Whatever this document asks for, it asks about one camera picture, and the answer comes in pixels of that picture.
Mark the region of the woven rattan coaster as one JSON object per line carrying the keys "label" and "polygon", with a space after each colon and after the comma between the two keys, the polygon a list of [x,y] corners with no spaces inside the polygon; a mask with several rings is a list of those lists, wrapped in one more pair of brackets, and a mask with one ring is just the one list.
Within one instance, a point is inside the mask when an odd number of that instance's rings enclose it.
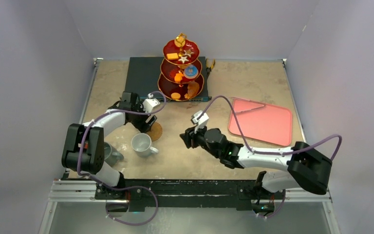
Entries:
{"label": "woven rattan coaster", "polygon": [[155,122],[151,126],[151,129],[146,134],[151,138],[152,141],[157,141],[163,133],[163,128],[160,123]]}

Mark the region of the square yellow biscuit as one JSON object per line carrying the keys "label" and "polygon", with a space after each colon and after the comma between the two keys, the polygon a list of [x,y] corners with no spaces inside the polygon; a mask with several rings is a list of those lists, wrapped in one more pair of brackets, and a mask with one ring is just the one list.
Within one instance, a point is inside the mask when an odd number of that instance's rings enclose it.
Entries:
{"label": "square yellow biscuit", "polygon": [[167,53],[166,58],[167,60],[177,60],[179,59],[179,54],[178,53]]}

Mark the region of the grey ceramic mug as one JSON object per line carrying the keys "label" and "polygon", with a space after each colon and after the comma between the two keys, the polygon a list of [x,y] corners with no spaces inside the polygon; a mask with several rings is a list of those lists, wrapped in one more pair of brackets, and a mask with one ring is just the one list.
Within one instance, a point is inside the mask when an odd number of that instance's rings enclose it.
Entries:
{"label": "grey ceramic mug", "polygon": [[116,163],[123,161],[124,156],[112,145],[104,143],[104,161],[113,167]]}

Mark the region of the red three-tier cake stand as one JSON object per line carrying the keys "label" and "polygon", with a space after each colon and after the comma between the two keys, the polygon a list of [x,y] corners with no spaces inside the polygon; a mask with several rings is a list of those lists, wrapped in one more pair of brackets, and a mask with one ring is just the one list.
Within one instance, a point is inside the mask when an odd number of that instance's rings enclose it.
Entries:
{"label": "red three-tier cake stand", "polygon": [[[175,46],[174,39],[177,36],[185,36],[186,37],[186,43],[185,43],[184,47],[178,48],[178,47]],[[180,33],[177,36],[174,39],[168,41],[167,44],[163,47],[164,59],[168,63],[171,63],[171,64],[177,66],[177,68],[174,69],[173,71],[171,71],[170,74],[169,74],[169,80],[170,80],[170,82],[173,82],[173,83],[176,83],[174,81],[174,75],[177,72],[183,73],[184,69],[188,65],[190,65],[190,64],[193,65],[193,63],[199,58],[199,55],[200,55],[200,49],[199,49],[198,45],[195,42],[189,40],[186,34]],[[194,54],[189,58],[189,62],[188,63],[181,64],[180,62],[178,62],[178,60],[167,60],[167,58],[166,58],[166,54],[167,53],[178,53],[179,54],[179,58],[180,58],[181,56],[183,56],[184,50],[188,50],[188,49],[191,49],[194,52]],[[181,84],[181,85],[186,84],[186,85],[188,85],[189,82],[195,81],[201,75],[201,69],[200,68],[197,68],[197,69],[199,71],[199,74],[198,74],[198,76],[195,79],[187,79],[187,78],[184,77],[182,83],[177,83],[177,84]]]}

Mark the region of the round biscuit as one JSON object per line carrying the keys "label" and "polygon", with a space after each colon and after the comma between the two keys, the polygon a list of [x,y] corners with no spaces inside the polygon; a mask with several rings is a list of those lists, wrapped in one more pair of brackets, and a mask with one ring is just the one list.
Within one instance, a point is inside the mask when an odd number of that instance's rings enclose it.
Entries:
{"label": "round biscuit", "polygon": [[179,100],[181,98],[181,95],[179,93],[174,92],[174,93],[171,93],[170,97],[173,100]]}

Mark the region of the brown centred star cookie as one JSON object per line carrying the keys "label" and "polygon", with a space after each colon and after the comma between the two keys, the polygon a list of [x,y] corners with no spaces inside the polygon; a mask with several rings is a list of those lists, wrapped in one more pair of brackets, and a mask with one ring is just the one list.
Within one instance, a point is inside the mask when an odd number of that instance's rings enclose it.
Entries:
{"label": "brown centred star cookie", "polygon": [[183,56],[186,56],[186,57],[190,58],[193,54],[194,54],[194,52],[191,49],[188,49],[188,50],[184,50]]}

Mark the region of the pink serving tray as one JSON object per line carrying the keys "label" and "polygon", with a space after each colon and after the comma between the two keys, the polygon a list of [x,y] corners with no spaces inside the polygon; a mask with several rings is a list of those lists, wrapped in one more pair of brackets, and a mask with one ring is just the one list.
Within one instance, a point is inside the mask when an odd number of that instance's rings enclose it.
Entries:
{"label": "pink serving tray", "polygon": [[293,114],[284,107],[267,104],[266,107],[244,114],[231,112],[228,124],[230,133],[243,135],[279,146],[289,146],[292,142]]}

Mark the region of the white iced star cookie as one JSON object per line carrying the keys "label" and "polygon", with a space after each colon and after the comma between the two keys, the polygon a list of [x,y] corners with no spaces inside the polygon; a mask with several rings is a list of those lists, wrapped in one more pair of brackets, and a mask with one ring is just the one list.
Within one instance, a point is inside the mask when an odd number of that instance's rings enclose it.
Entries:
{"label": "white iced star cookie", "polygon": [[181,64],[188,63],[188,62],[189,62],[189,58],[188,58],[188,56],[181,56],[181,57],[178,59],[178,62],[180,62]]}

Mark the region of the orange fish shaped cake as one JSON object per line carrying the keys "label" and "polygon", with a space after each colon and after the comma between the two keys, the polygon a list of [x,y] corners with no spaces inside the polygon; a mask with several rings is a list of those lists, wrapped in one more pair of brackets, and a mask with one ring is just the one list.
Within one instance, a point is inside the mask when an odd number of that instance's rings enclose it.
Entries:
{"label": "orange fish shaped cake", "polygon": [[175,81],[176,83],[182,83],[183,78],[184,78],[184,74],[181,73],[181,72],[177,72],[177,73],[174,75],[174,81]]}

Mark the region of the blue frosted donut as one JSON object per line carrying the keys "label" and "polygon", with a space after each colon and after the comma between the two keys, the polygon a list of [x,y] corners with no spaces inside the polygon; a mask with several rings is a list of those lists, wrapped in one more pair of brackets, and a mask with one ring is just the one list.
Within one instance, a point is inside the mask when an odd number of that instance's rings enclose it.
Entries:
{"label": "blue frosted donut", "polygon": [[190,64],[184,69],[183,74],[187,79],[195,79],[198,76],[199,71],[196,66]]}

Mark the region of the pink silicone metal tongs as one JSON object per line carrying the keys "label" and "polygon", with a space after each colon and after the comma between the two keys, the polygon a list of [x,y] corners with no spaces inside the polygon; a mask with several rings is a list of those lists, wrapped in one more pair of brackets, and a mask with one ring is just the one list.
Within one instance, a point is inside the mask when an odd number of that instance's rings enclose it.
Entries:
{"label": "pink silicone metal tongs", "polygon": [[240,97],[232,97],[232,104],[234,108],[234,113],[236,114],[244,114],[247,112],[255,111],[258,109],[262,109],[266,107],[266,103],[240,98]]}

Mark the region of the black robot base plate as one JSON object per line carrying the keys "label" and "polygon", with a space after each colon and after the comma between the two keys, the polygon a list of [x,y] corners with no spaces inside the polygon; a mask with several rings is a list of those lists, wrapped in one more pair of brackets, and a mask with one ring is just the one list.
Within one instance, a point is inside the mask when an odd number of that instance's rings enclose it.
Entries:
{"label": "black robot base plate", "polygon": [[125,191],[115,191],[96,184],[95,199],[124,202],[131,212],[147,207],[160,208],[235,208],[238,211],[260,211],[261,205],[274,199],[278,204],[281,192],[262,192],[254,180],[197,179],[126,179]]}

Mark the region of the brown baked bread piece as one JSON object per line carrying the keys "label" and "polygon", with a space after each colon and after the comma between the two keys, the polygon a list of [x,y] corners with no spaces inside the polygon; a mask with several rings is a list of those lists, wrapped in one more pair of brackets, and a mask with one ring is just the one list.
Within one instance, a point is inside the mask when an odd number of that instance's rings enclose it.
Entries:
{"label": "brown baked bread piece", "polygon": [[186,99],[191,99],[191,98],[197,96],[199,91],[200,91],[199,83],[197,83],[195,81],[189,82],[188,85],[187,85],[187,93],[184,95],[184,97]]}

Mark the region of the round biscuit tray corner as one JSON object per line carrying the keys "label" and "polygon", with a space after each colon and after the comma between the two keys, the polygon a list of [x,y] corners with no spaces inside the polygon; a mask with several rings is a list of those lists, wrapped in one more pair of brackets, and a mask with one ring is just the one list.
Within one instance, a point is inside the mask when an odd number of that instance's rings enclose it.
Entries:
{"label": "round biscuit tray corner", "polygon": [[185,46],[185,43],[186,43],[186,37],[185,36],[177,36],[175,39],[174,39],[174,44],[176,47],[178,48],[182,48]]}

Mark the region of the white ceramic mug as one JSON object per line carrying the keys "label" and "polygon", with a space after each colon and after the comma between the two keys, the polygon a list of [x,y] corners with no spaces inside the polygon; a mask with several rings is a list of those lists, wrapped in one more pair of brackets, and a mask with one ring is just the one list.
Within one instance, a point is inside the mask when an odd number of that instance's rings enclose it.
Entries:
{"label": "white ceramic mug", "polygon": [[156,155],[159,150],[152,146],[151,137],[145,133],[138,133],[131,139],[131,147],[139,157]]}

